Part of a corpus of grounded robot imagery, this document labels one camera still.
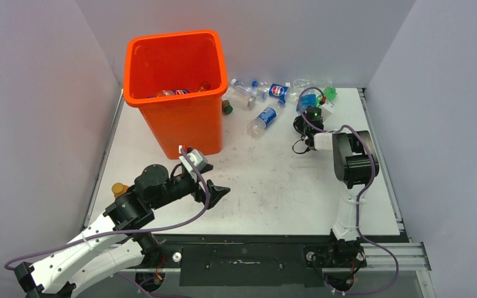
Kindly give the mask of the blue cap pepsi bottle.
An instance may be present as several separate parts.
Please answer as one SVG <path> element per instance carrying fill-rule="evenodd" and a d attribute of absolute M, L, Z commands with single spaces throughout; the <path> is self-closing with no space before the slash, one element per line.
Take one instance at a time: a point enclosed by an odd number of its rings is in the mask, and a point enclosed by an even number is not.
<path fill-rule="evenodd" d="M 259 115 L 247 126 L 247 135 L 252 138 L 260 138 L 267 128 L 280 116 L 285 107 L 283 100 L 277 100 L 267 105 Z"/>

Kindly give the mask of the small orange juice bottle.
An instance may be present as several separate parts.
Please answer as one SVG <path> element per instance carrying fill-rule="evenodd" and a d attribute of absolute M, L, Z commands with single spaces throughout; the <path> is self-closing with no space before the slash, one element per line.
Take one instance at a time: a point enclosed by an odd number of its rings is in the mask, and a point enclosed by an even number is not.
<path fill-rule="evenodd" d="M 128 189 L 129 186 L 123 183 L 114 183 L 111 187 L 111 191 L 115 199 L 125 194 Z"/>

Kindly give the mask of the red label water bottle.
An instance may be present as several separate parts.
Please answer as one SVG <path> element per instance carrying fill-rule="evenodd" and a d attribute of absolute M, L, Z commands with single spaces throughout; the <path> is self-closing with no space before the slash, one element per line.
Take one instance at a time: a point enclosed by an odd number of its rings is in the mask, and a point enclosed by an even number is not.
<path fill-rule="evenodd" d="M 211 84 L 206 81 L 203 81 L 200 86 L 198 87 L 198 92 L 204 92 L 211 90 Z"/>

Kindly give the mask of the pepsi bottle front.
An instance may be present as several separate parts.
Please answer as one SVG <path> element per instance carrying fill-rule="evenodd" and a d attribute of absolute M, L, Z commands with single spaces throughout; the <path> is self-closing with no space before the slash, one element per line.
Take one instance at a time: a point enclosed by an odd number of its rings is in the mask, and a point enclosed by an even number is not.
<path fill-rule="evenodd" d="M 175 96 L 175 95 L 183 95 L 183 94 L 189 94 L 189 93 L 190 91 L 188 89 L 164 89 L 164 90 L 158 91 L 155 95 L 148 96 L 148 98 Z"/>

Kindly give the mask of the green plastic bottle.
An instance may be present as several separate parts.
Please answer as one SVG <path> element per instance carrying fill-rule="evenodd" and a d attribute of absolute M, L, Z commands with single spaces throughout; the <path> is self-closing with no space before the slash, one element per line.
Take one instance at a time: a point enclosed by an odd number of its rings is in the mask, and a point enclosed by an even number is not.
<path fill-rule="evenodd" d="M 323 93 L 328 101 L 333 101 L 337 97 L 337 90 L 333 86 L 327 86 L 324 88 Z"/>

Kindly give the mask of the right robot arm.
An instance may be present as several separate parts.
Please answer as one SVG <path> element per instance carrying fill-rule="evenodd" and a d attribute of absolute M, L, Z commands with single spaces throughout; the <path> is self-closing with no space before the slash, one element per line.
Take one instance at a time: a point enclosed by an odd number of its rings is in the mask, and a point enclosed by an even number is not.
<path fill-rule="evenodd" d="M 305 152 L 330 151 L 336 178 L 343 184 L 338 211 L 330 235 L 333 243 L 326 249 L 324 264 L 348 266 L 364 260 L 359 233 L 364 195 L 379 173 L 376 150 L 367 130 L 350 133 L 324 130 L 322 109 L 309 106 L 295 118 L 294 129 L 307 145 Z"/>

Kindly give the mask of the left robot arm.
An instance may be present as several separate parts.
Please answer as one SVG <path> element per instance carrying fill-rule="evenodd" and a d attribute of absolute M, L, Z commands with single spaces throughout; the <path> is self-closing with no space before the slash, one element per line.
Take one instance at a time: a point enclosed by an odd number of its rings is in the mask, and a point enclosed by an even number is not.
<path fill-rule="evenodd" d="M 155 266 L 161 247 L 143 228 L 154 220 L 154 210 L 185 196 L 205 209 L 214 207 L 230 188 L 208 180 L 200 185 L 188 163 L 172 176 L 163 165 L 149 165 L 69 247 L 49 252 L 34 263 L 18 264 L 13 272 L 26 297 L 77 297 L 85 289 L 130 267 Z"/>

